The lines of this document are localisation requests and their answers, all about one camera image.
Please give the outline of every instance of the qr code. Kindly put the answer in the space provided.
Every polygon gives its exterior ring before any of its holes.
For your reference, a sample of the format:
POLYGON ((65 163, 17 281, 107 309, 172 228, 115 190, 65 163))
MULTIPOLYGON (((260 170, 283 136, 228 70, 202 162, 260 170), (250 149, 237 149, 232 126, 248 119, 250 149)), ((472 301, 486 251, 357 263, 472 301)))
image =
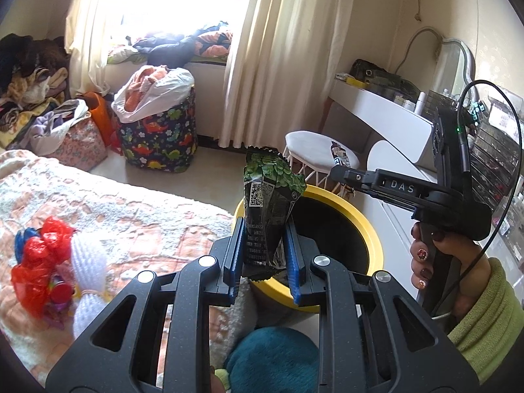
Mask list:
POLYGON ((262 207, 262 184, 252 183, 250 190, 250 207, 262 207))

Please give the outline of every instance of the green snack package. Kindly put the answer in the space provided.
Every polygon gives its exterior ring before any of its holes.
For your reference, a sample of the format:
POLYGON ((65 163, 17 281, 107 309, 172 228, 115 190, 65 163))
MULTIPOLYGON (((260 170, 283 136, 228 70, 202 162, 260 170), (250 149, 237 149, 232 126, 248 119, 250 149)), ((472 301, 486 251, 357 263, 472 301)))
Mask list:
POLYGON ((286 268, 280 240, 294 203, 306 190, 306 181, 302 174, 291 172, 282 154, 270 148, 249 147, 246 163, 243 276, 260 281, 286 268))

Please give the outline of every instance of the blanket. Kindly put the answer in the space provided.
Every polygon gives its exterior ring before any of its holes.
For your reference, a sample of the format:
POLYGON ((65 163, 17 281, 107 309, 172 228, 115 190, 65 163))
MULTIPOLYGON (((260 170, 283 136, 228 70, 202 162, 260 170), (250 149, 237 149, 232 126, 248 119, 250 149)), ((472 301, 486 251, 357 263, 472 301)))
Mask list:
MULTIPOLYGON (((16 300, 10 269, 16 264, 13 245, 18 229, 40 227, 49 215, 100 239, 108 259, 106 288, 112 296, 146 268, 162 275, 178 271, 207 254, 214 240, 230 234, 232 221, 225 210, 209 204, 120 184, 25 150, 2 153, 0 329, 25 367, 42 384, 72 343, 72 329, 67 326, 59 330, 30 317, 16 300)), ((249 295, 247 282, 243 285, 240 295, 249 295)), ((210 340, 218 344, 212 348, 211 362, 217 367, 234 343, 255 326, 253 299, 245 299, 249 302, 247 307, 235 304, 231 309, 210 311, 210 340), (249 326, 235 325, 233 332, 232 321, 245 321, 242 312, 246 308, 252 315, 249 326)))

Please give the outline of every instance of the orange towel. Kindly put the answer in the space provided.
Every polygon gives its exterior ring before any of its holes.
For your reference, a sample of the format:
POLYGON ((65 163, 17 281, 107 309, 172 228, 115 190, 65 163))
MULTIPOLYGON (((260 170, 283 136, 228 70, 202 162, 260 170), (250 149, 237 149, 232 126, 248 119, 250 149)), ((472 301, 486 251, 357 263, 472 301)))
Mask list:
POLYGON ((166 75, 167 69, 165 65, 159 67, 145 65, 135 72, 131 84, 129 84, 126 90, 124 109, 127 112, 133 112, 142 101, 146 92, 151 88, 151 85, 166 75))

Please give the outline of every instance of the dinosaur print bin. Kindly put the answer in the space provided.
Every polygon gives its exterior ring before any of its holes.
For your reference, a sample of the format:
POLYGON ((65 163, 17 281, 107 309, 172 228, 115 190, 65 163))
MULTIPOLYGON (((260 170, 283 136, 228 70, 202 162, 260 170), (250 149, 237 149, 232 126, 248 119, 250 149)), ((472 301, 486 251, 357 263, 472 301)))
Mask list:
POLYGON ((119 122, 116 132, 131 165, 182 173, 197 148, 195 88, 177 106, 136 122, 119 122))

